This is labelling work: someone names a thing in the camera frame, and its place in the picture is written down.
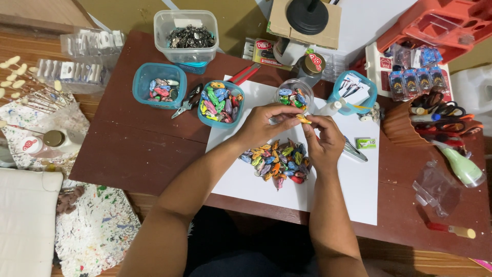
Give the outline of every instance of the wooden desk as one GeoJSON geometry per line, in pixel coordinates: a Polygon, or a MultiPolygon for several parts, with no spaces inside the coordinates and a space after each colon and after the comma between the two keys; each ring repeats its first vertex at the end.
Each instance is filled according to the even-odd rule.
{"type": "MultiPolygon", "coordinates": [[[[177,174],[205,152],[210,128],[198,120],[195,111],[170,120],[173,110],[151,108],[133,98],[133,76],[147,62],[169,63],[154,47],[152,35],[132,31],[70,179],[159,195],[177,174]]],[[[187,87],[191,89],[198,83],[222,79],[225,74],[233,75],[250,64],[250,61],[217,53],[205,74],[187,74],[187,87]]],[[[287,78],[288,72],[263,66],[250,80],[279,86],[287,78]]],[[[332,88],[332,83],[322,81],[313,90],[317,97],[326,99],[332,88]]],[[[387,99],[380,102],[382,106],[390,104],[387,99]]],[[[467,138],[465,142],[474,154],[471,159],[485,168],[482,134],[467,138]]],[[[420,209],[411,188],[425,162],[434,158],[441,165],[445,164],[440,153],[434,147],[397,147],[382,132],[379,151],[378,225],[353,222],[358,236],[492,260],[486,185],[463,189],[462,201],[454,213],[441,220],[430,207],[420,209]],[[470,240],[430,231],[423,224],[425,213],[436,222],[473,228],[477,238],[470,240]]],[[[222,195],[212,194],[206,204],[301,224],[308,222],[307,212],[222,195]]]]}

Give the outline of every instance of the paint-splattered paper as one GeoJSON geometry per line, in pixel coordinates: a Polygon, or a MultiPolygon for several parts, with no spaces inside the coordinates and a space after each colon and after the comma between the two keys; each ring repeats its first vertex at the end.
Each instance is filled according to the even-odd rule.
{"type": "MultiPolygon", "coordinates": [[[[57,124],[64,128],[77,130],[83,134],[89,129],[89,122],[78,108],[72,95],[72,104],[65,118],[57,124]]],[[[0,107],[0,119],[10,125],[18,125],[34,131],[52,128],[56,120],[48,115],[14,101],[0,107]]],[[[42,159],[23,153],[20,142],[26,136],[38,134],[13,127],[1,128],[8,141],[10,153],[18,169],[42,171],[42,159]]],[[[73,158],[76,153],[64,154],[49,159],[55,164],[73,158]]],[[[65,176],[68,168],[59,168],[65,176]]],[[[120,263],[141,224],[132,210],[123,190],[72,181],[67,178],[62,188],[83,186],[85,193],[75,203],[77,209],[71,214],[58,214],[56,217],[55,251],[61,260],[61,270],[65,277],[93,277],[120,263]]]]}

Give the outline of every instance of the person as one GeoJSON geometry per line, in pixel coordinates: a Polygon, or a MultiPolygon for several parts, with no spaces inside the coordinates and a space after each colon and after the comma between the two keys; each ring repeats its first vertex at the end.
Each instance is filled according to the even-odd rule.
{"type": "MultiPolygon", "coordinates": [[[[271,125],[269,118],[281,113],[295,115],[302,112],[282,104],[255,107],[232,137],[181,172],[147,215],[126,253],[118,276],[183,276],[188,227],[214,186],[243,152],[264,145],[281,132],[300,124],[297,118],[290,118],[271,125]]],[[[309,159],[317,173],[309,234],[319,275],[367,277],[338,179],[337,162],[345,138],[330,116],[309,115],[307,119],[312,124],[302,124],[302,128],[308,142],[309,159]],[[319,140],[314,128],[320,131],[319,140]]],[[[266,264],[268,261],[259,259],[257,255],[243,253],[227,260],[229,262],[198,267],[194,271],[198,273],[191,272],[190,276],[283,276],[272,270],[266,264]],[[267,273],[259,273],[258,267],[267,273]]]]}

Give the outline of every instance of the white glue bottle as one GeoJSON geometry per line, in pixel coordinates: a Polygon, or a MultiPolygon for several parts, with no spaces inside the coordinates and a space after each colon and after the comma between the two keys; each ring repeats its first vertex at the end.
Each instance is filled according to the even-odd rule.
{"type": "Polygon", "coordinates": [[[24,153],[34,158],[53,159],[62,156],[64,153],[53,150],[43,143],[43,135],[37,137],[26,137],[21,141],[20,148],[24,153]]]}
{"type": "Polygon", "coordinates": [[[341,103],[340,101],[335,101],[335,102],[332,102],[332,103],[327,103],[324,107],[322,107],[320,110],[319,110],[319,114],[320,115],[329,115],[329,116],[334,116],[338,110],[341,108],[341,103]]]}
{"type": "Polygon", "coordinates": [[[82,147],[84,136],[71,130],[51,130],[44,134],[43,142],[53,150],[72,153],[82,147]]]}

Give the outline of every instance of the gold lid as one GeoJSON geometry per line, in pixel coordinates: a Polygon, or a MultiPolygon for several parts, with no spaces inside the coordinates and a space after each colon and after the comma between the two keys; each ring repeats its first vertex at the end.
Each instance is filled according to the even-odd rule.
{"type": "Polygon", "coordinates": [[[325,69],[326,63],[323,56],[318,53],[311,53],[302,62],[304,72],[309,75],[318,75],[325,69]]]}
{"type": "Polygon", "coordinates": [[[65,142],[65,135],[57,130],[48,131],[43,136],[43,142],[50,147],[58,147],[65,142]]]}

